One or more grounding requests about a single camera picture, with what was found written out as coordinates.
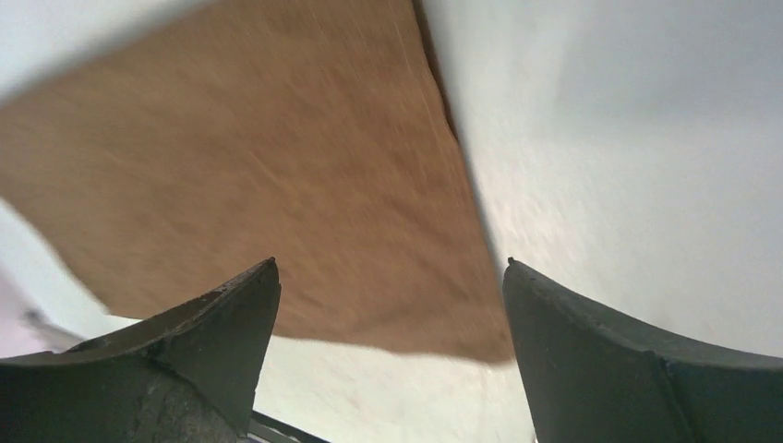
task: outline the brown cloth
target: brown cloth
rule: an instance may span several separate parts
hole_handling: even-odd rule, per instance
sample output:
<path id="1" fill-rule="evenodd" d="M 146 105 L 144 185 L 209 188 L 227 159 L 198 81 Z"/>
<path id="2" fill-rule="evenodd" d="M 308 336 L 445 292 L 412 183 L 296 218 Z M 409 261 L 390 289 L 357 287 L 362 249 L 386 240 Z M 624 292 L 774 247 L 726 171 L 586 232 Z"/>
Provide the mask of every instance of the brown cloth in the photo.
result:
<path id="1" fill-rule="evenodd" d="M 0 195 L 118 315 L 264 258 L 275 333 L 512 356 L 410 0 L 227 0 L 0 109 Z"/>

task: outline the brown towel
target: brown towel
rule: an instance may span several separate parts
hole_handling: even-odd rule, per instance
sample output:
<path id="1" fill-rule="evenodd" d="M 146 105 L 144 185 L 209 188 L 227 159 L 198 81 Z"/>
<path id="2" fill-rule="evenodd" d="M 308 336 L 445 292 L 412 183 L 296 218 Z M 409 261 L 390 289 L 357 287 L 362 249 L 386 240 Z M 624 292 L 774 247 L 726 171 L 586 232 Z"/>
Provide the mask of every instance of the brown towel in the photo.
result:
<path id="1" fill-rule="evenodd" d="M 512 356 L 410 0 L 226 0 L 0 110 L 0 194 L 116 314 L 269 256 L 278 335 Z"/>

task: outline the wrinkled brown fabric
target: wrinkled brown fabric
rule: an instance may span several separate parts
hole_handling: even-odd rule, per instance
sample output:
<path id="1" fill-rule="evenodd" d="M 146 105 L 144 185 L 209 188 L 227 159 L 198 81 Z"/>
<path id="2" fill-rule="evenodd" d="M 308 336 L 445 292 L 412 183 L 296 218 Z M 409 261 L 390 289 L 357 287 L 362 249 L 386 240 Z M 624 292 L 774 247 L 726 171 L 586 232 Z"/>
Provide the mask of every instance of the wrinkled brown fabric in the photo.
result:
<path id="1" fill-rule="evenodd" d="M 117 314 L 275 256 L 277 335 L 512 355 L 410 0 L 227 0 L 0 109 L 0 194 Z"/>

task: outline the fabric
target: fabric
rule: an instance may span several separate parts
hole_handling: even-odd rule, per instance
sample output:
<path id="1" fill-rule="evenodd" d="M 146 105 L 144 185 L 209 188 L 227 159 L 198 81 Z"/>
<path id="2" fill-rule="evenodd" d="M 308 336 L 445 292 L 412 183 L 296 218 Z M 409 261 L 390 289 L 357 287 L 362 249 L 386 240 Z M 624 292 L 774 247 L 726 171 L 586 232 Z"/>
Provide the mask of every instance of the fabric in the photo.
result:
<path id="1" fill-rule="evenodd" d="M 512 356 L 409 0 L 226 0 L 0 109 L 0 194 L 114 313 L 275 256 L 277 335 Z"/>

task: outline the white surface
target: white surface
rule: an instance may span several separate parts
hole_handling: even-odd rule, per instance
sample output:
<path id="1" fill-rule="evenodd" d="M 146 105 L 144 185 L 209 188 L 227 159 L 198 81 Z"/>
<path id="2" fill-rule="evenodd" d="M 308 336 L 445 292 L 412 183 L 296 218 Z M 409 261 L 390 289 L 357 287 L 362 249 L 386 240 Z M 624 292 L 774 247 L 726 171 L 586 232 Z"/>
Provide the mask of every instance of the white surface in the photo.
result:
<path id="1" fill-rule="evenodd" d="M 182 11 L 195 4 L 0 2 L 0 99 L 107 44 L 139 35 L 162 21 L 158 11 Z M 0 269 L 8 269 L 31 303 L 64 329 L 94 337 L 129 322 L 105 315 L 54 251 L 5 203 L 0 203 Z M 255 407 L 333 443 L 526 443 L 532 435 L 515 365 L 491 368 L 277 337 L 270 343 Z"/>
<path id="2" fill-rule="evenodd" d="M 425 7 L 498 259 L 783 356 L 783 3 Z"/>

